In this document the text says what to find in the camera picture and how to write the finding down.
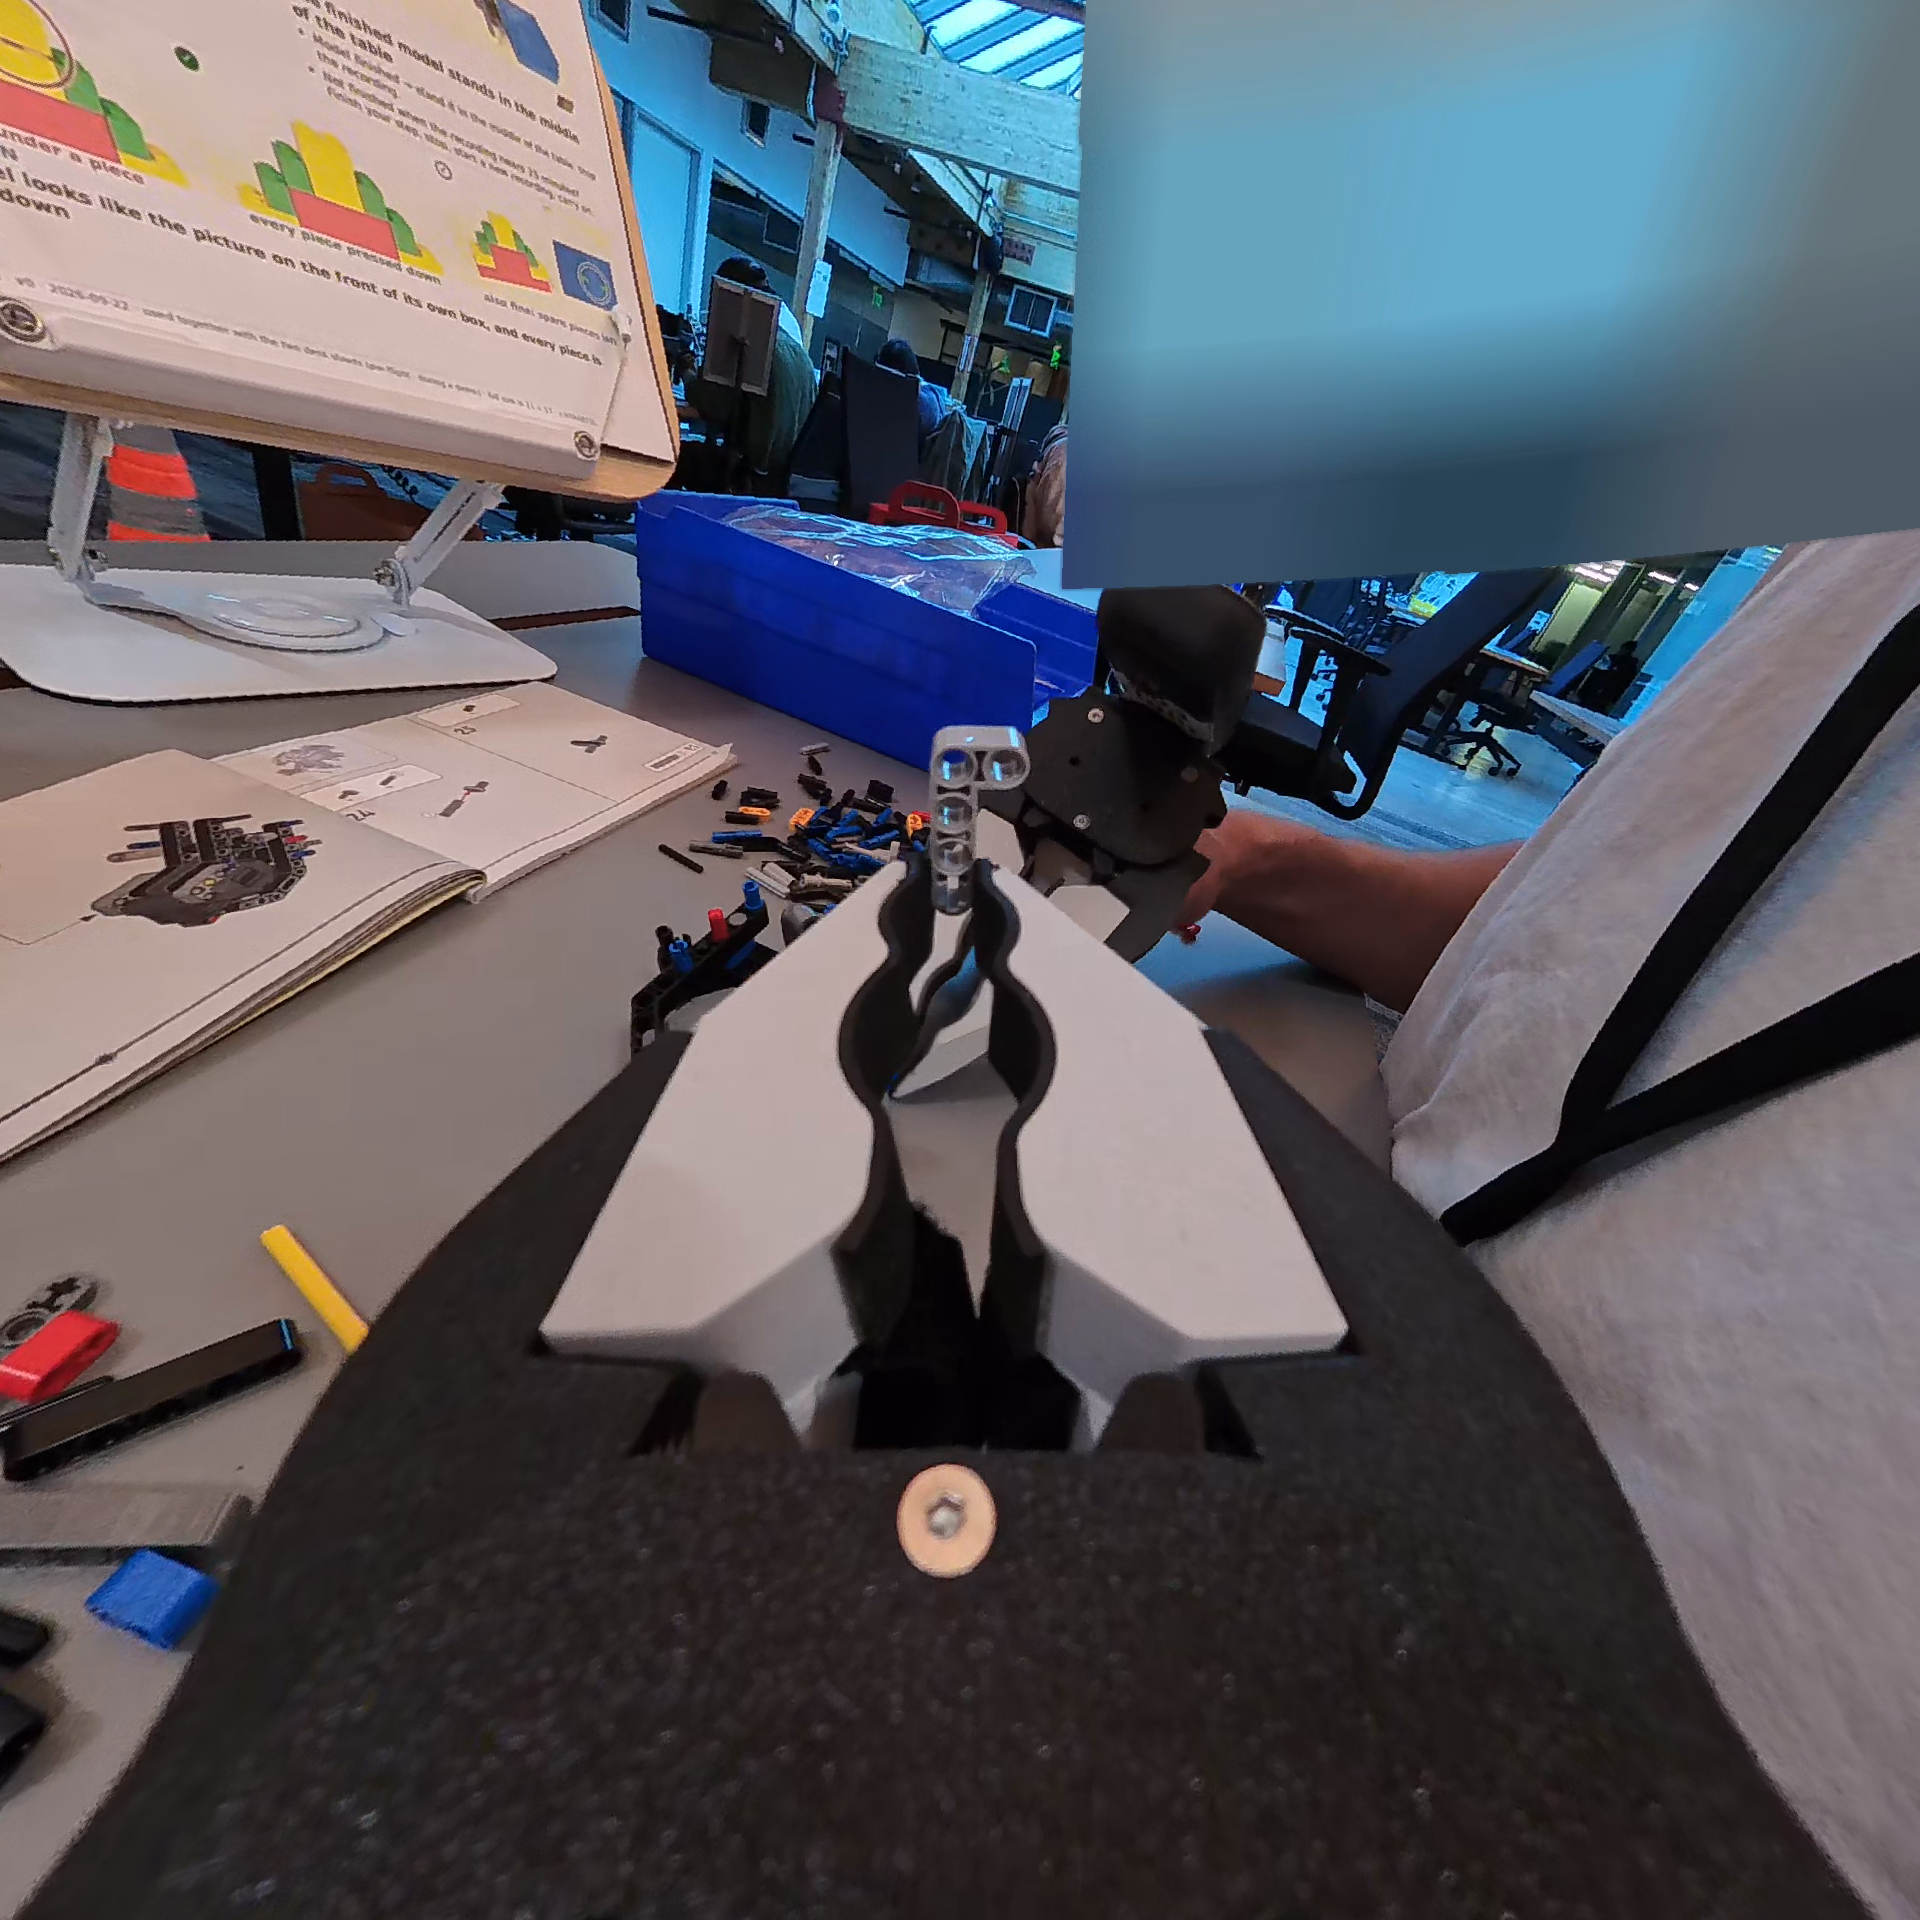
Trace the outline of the person in grey shirt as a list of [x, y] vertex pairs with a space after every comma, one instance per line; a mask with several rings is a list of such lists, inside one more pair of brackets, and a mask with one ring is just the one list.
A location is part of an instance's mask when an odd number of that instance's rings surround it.
[[[1783, 551], [1494, 881], [1384, 1063], [1428, 1214], [1548, 1146], [1630, 977], [1916, 597], [1916, 531]], [[1646, 1143], [1474, 1260], [1768, 1773], [1916, 1916], [1916, 1039]]]

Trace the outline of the black and blue lego assembly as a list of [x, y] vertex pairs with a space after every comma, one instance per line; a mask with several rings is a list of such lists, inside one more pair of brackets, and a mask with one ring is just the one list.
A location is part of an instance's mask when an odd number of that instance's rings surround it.
[[746, 877], [737, 905], [708, 911], [706, 933], [687, 939], [661, 927], [661, 971], [631, 998], [631, 1053], [661, 1039], [688, 1009], [745, 988], [764, 969], [778, 956], [762, 941], [767, 924], [764, 888]]

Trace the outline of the blue plastic bin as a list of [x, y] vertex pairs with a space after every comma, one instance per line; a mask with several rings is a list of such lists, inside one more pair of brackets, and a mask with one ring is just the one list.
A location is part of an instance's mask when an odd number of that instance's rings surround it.
[[741, 509], [696, 492], [640, 504], [647, 660], [905, 762], [924, 762], [949, 725], [1021, 732], [1093, 683], [1093, 610], [1028, 585], [944, 610], [738, 529]]

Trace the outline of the pile of small lego pieces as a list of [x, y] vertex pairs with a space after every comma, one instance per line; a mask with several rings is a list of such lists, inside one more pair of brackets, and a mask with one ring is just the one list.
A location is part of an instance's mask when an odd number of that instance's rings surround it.
[[775, 901], [831, 909], [860, 884], [924, 851], [931, 810], [897, 781], [852, 781], [842, 753], [804, 742], [784, 781], [719, 778], [708, 823], [661, 842], [688, 876], [719, 871]]

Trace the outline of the yellow lego axle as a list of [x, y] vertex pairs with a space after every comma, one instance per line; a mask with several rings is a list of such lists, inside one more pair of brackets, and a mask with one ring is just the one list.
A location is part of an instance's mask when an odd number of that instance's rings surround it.
[[302, 1294], [324, 1332], [340, 1345], [344, 1354], [357, 1354], [366, 1337], [366, 1318], [349, 1303], [344, 1288], [324, 1273], [306, 1244], [284, 1224], [267, 1227], [259, 1244], [284, 1271], [285, 1280]]

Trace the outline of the long black lego beam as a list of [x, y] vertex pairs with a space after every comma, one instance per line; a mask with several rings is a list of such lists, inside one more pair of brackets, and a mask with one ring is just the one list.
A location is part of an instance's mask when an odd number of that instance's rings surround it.
[[275, 1318], [132, 1379], [93, 1384], [28, 1406], [5, 1425], [5, 1480], [31, 1483], [144, 1432], [170, 1428], [204, 1406], [302, 1368], [302, 1359], [302, 1332], [293, 1320]]

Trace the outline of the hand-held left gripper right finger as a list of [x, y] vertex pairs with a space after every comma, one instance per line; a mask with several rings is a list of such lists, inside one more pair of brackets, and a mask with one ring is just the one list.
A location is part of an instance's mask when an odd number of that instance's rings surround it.
[[912, 1093], [979, 1093], [984, 1062], [1013, 1101], [990, 1139], [983, 1320], [1076, 1389], [1075, 1447], [1138, 1379], [1335, 1353], [1349, 1320], [1215, 1038], [990, 861], [969, 931], [978, 996]]

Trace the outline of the laminated instruction board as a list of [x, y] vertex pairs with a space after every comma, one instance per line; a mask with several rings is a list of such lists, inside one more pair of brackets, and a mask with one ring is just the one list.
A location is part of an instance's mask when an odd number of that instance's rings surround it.
[[609, 500], [678, 459], [575, 4], [5, 4], [5, 399]]

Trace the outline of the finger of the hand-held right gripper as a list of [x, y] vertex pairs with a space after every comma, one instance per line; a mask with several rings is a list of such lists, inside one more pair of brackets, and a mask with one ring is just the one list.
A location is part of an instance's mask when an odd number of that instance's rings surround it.
[[1089, 861], [1068, 848], [1034, 851], [1034, 890], [1053, 899], [1072, 923], [1097, 941], [1110, 941], [1131, 915], [1130, 901], [1117, 895], [1106, 881], [1096, 881]]

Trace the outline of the white tilting stand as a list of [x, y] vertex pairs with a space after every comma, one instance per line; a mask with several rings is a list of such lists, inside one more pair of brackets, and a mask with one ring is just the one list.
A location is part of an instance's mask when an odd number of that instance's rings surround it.
[[427, 590], [501, 504], [458, 482], [423, 531], [364, 578], [110, 569], [87, 526], [116, 425], [68, 413], [47, 523], [51, 563], [2, 565], [2, 660], [78, 702], [239, 702], [551, 682], [555, 662]]

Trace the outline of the red lego beam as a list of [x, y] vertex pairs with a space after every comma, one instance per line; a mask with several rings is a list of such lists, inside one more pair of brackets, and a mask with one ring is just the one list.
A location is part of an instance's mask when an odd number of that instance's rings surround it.
[[2, 1400], [43, 1405], [74, 1389], [117, 1342], [121, 1326], [65, 1309], [2, 1354]]

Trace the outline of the lego instruction booklet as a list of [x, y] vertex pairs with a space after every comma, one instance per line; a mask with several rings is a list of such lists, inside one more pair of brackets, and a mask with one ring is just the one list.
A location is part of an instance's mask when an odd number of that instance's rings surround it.
[[734, 766], [544, 682], [2, 805], [2, 1159]]

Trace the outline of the black office chair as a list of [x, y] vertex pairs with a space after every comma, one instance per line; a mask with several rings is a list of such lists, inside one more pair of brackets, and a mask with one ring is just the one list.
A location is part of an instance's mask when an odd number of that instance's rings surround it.
[[1562, 585], [1562, 565], [1481, 571], [1384, 654], [1359, 649], [1308, 614], [1278, 614], [1283, 636], [1299, 640], [1291, 692], [1305, 688], [1317, 658], [1334, 660], [1329, 708], [1313, 724], [1263, 688], [1250, 695], [1219, 753], [1223, 781], [1242, 797], [1267, 788], [1339, 819], [1363, 818], [1377, 799], [1404, 732], [1426, 717], [1443, 683]]

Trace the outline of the person's right forearm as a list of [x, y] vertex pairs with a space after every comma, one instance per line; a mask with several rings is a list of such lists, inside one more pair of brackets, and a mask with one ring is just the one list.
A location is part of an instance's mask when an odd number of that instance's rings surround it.
[[1197, 851], [1176, 927], [1219, 911], [1404, 1013], [1519, 844], [1396, 851], [1242, 806]]

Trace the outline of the grey angled lego beam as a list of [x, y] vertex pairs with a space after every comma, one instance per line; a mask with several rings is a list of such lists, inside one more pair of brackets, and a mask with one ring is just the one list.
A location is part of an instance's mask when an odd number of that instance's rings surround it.
[[931, 744], [931, 899], [940, 916], [971, 907], [978, 829], [988, 802], [1008, 802], [1030, 778], [1021, 732], [1008, 725], [949, 725]]

